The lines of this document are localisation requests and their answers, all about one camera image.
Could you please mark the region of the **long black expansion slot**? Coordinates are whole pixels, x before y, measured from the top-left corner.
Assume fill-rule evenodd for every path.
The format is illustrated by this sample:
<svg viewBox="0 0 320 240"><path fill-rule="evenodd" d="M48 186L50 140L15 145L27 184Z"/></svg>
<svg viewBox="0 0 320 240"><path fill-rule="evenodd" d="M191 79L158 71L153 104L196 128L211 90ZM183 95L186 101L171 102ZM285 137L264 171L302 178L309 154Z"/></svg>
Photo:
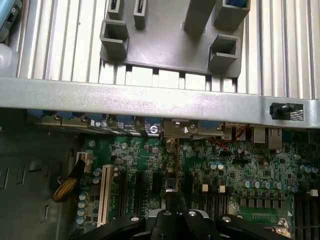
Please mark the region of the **long black expansion slot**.
<svg viewBox="0 0 320 240"><path fill-rule="evenodd" d="M126 204L128 195L128 171L124 170L120 173L118 183L118 217L123 217L126 214Z"/></svg>
<svg viewBox="0 0 320 240"><path fill-rule="evenodd" d="M186 174L184 177L184 197L188 209L192 208L192 195L193 195L193 175Z"/></svg>
<svg viewBox="0 0 320 240"><path fill-rule="evenodd" d="M133 210L134 210L134 213L137 213L139 215L142 214L143 195L144 195L144 173L142 171L137 171L135 175Z"/></svg>

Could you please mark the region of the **short black expansion slot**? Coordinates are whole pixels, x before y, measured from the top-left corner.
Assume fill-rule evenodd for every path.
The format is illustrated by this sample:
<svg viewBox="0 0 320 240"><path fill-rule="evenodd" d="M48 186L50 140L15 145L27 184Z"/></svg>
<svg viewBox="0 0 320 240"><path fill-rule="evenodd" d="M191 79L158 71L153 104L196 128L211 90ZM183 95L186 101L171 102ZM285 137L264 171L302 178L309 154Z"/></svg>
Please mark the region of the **short black expansion slot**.
<svg viewBox="0 0 320 240"><path fill-rule="evenodd" d="M153 172L152 173L152 188L151 193L159 195L162 190L162 173Z"/></svg>

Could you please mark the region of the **white expansion slot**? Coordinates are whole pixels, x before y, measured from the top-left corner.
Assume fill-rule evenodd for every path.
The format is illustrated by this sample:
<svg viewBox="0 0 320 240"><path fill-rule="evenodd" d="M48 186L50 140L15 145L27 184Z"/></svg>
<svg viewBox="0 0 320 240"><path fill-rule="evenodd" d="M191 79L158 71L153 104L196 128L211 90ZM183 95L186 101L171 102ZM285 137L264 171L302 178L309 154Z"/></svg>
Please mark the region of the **white expansion slot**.
<svg viewBox="0 0 320 240"><path fill-rule="evenodd" d="M108 222L112 182L113 166L105 164L102 166L97 227Z"/></svg>

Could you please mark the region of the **black RAM slot bank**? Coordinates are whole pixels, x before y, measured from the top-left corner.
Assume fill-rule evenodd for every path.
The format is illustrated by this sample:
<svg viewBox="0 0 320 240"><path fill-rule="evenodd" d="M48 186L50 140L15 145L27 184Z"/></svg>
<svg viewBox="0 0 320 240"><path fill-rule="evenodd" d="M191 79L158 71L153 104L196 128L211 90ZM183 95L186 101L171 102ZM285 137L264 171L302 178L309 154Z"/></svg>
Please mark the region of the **black RAM slot bank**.
<svg viewBox="0 0 320 240"><path fill-rule="evenodd" d="M295 240L320 240L320 196L294 195Z"/></svg>

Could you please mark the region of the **black case lock knob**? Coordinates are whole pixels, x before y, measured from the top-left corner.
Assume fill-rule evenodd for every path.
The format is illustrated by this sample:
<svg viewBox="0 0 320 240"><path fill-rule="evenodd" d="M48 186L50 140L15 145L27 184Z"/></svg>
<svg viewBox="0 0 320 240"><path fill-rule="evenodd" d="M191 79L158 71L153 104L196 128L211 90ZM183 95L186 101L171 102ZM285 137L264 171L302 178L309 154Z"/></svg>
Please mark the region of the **black case lock knob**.
<svg viewBox="0 0 320 240"><path fill-rule="evenodd" d="M273 120L290 120L291 113L296 111L294 104L289 103L272 103L269 108L269 113Z"/></svg>

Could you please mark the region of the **green motherboard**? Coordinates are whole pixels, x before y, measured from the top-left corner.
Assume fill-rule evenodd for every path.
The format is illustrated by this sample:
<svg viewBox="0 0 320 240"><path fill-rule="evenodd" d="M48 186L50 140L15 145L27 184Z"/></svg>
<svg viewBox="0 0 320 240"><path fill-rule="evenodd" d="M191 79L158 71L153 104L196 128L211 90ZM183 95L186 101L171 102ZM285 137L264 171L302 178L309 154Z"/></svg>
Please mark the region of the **green motherboard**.
<svg viewBox="0 0 320 240"><path fill-rule="evenodd" d="M296 194L320 197L320 144L298 133L287 133L281 149L250 141L180 139L178 193L184 194L185 175L193 176L192 207L211 220L235 215L295 240ZM90 173L79 184L75 229L70 237L97 228L103 165L113 166L108 223L117 220L119 179L127 170L125 216L134 213L136 172L144 173L142 216L165 209L166 173L173 155L158 138L116 136L89 138L80 152L92 152ZM162 174L160 194L152 194L153 172Z"/></svg>

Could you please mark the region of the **silver USB port block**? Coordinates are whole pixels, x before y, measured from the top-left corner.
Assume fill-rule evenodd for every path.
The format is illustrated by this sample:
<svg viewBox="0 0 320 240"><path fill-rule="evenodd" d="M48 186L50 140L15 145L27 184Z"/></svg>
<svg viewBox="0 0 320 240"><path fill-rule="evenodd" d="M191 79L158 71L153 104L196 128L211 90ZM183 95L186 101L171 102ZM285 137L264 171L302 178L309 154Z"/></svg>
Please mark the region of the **silver USB port block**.
<svg viewBox="0 0 320 240"><path fill-rule="evenodd" d="M246 141L249 127L249 124L226 122L223 125L223 135L221 139L230 142Z"/></svg>

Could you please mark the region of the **silver network port block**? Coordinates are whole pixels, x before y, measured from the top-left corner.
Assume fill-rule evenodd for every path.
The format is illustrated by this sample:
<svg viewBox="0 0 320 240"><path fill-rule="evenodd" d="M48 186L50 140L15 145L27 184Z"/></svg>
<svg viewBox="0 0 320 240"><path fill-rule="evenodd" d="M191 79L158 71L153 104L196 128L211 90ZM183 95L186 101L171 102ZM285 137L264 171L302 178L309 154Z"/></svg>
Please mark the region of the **silver network port block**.
<svg viewBox="0 0 320 240"><path fill-rule="evenodd" d="M282 129L255 126L252 139L256 144L267 144L271 150L280 150L283 146Z"/></svg>

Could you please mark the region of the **grey metal PC case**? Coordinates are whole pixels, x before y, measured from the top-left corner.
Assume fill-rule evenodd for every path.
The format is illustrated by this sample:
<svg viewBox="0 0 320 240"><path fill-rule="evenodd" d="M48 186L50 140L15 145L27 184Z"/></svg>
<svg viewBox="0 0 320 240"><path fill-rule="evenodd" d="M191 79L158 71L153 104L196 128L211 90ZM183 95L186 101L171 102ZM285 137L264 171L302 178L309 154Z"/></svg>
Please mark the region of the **grey metal PC case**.
<svg viewBox="0 0 320 240"><path fill-rule="evenodd" d="M292 104L290 120L272 103ZM282 129L320 145L320 98L0 77L0 240L70 240L87 139L165 140L164 121L187 122L190 137L221 139L224 123Z"/></svg>

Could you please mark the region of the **grey plastic parts rack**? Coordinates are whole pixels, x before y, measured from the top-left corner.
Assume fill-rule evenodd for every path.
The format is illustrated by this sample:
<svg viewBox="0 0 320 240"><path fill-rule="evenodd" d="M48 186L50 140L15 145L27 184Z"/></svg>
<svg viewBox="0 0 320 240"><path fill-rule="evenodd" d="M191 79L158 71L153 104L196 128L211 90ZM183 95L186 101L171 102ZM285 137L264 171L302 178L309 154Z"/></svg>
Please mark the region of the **grey plastic parts rack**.
<svg viewBox="0 0 320 240"><path fill-rule="evenodd" d="M108 0L100 57L112 64L237 78L251 9L226 0Z"/></svg>

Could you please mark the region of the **blue part in rack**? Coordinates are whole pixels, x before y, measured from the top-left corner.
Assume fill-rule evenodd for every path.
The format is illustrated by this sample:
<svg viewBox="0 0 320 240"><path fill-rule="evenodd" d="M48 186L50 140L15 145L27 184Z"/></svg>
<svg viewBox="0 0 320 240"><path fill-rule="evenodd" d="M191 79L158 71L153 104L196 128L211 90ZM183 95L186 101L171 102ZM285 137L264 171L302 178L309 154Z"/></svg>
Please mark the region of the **blue part in rack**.
<svg viewBox="0 0 320 240"><path fill-rule="evenodd" d="M225 3L230 6L246 8L247 0L225 0Z"/></svg>

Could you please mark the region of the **pale grey box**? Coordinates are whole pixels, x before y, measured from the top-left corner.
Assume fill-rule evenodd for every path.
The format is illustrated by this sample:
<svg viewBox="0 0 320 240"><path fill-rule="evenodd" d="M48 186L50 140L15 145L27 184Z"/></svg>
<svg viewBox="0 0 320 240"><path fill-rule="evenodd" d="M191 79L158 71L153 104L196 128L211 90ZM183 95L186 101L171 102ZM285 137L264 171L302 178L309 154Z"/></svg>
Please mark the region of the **pale grey box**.
<svg viewBox="0 0 320 240"><path fill-rule="evenodd" d="M0 71L4 69L8 69L12 65L12 49L0 43Z"/></svg>

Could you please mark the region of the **blue grey device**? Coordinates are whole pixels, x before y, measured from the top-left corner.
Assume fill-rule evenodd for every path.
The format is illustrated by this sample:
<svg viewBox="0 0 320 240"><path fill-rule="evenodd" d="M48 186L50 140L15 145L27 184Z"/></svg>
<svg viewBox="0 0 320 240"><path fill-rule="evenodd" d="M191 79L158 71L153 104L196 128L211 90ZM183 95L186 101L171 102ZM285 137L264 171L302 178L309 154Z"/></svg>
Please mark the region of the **blue grey device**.
<svg viewBox="0 0 320 240"><path fill-rule="evenodd" d="M3 43L8 37L22 8L22 0L0 0L0 43Z"/></svg>

